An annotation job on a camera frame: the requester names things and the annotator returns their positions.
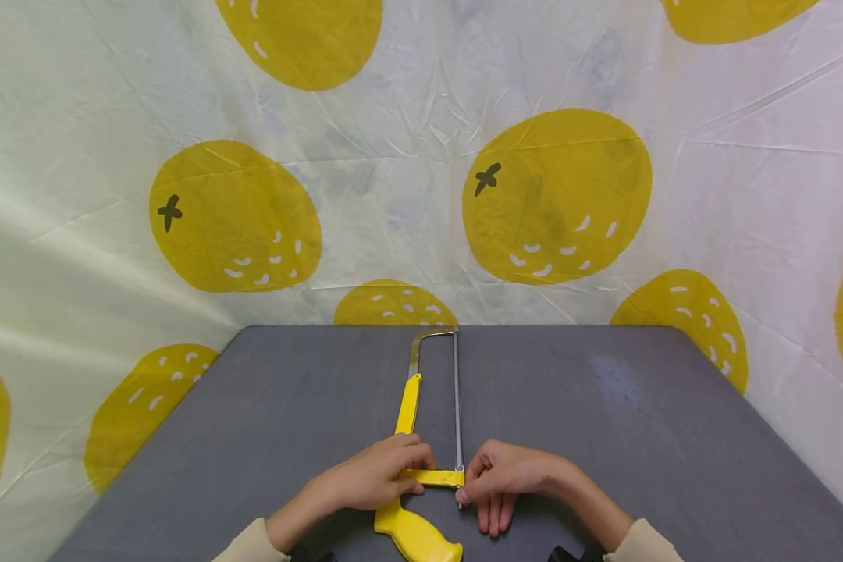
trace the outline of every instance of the white fabric backdrop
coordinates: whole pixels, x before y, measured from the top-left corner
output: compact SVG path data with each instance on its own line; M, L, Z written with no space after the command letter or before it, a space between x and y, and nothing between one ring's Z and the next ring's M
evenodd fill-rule
M559 108L636 131L650 205L603 271L505 283L472 253L463 186L500 132ZM311 197L305 282L206 292L158 247L157 171L226 138ZM329 324L373 279L462 324L606 324L677 268L727 298L746 397L843 502L843 0L724 45L681 39L653 0L388 0L361 71L320 92L254 64L209 0L0 2L0 560L44 560L95 501L91 421L153 350Z

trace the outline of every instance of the wrinkled fabric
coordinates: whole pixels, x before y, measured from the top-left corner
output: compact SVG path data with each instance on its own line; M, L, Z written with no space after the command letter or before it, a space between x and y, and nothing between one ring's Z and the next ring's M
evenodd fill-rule
M0 561L253 324L673 325L843 503L843 0L336 4L0 2Z

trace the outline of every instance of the right hand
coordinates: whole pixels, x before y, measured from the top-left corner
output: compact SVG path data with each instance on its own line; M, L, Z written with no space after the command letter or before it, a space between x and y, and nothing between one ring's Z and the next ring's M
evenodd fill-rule
M548 493L550 476L570 464L562 457L489 439L465 468L456 501L475 503L478 527L492 539L508 530L519 493Z

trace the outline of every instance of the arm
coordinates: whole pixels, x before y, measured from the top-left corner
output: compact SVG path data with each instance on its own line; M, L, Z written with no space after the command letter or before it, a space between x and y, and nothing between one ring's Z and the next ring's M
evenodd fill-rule
M575 463L534 449L488 440L465 473L459 503L475 503L481 532L497 538L508 530L519 493L562 502L607 552L609 562L680 562L667 540L644 520L634 521Z
M574 463L555 457L541 493L564 503L607 552L614 552L634 520Z
M214 562L278 562L316 523L334 511L375 510L405 493L423 493L411 478L398 478L404 468L434 468L431 447L419 436L397 434L363 449L329 468L264 521L246 528Z

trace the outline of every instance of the dark object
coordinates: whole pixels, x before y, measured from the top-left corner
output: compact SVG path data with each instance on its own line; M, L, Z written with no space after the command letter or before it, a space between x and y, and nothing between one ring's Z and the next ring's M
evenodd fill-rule
M486 172L478 172L475 174L475 179L478 181L477 189L475 189L475 197L479 196L483 188L487 185L496 187L496 176L494 176L494 174L499 172L502 167L503 165L497 162L487 168Z
M290 562L311 562L309 552L303 547L303 545L297 545L297 548L293 549L293 552L290 553ZM322 557L315 562L337 562L337 556L334 556L334 552L325 552L325 554L322 554Z
M603 550L602 546L593 545L588 546L580 558L575 558L569 554L568 550L563 549L562 546L557 546L550 552L550 560L547 562L603 562L604 554L606 554L606 551Z
M175 205L178 205L178 195L173 195L172 197L169 197L169 201L165 203L165 207L160 207L156 209L156 214L163 215L163 217L165 217L166 232L172 229L172 219L180 219L184 216L184 213L181 212L181 209L175 208Z

